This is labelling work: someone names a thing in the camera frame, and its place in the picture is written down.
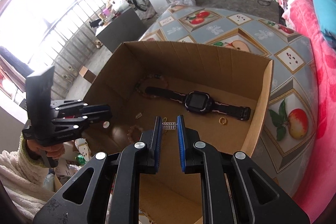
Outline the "left hand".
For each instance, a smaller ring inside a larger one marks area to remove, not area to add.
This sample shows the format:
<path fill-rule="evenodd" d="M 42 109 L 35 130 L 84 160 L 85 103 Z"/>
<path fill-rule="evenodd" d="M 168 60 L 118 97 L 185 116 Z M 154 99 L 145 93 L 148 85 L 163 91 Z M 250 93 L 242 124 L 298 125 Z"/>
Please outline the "left hand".
<path fill-rule="evenodd" d="M 38 160 L 41 157 L 41 151 L 45 151 L 47 157 L 51 157 L 54 160 L 61 158 L 65 153 L 64 144 L 43 147 L 35 140 L 26 140 L 26 150 L 33 160 Z"/>

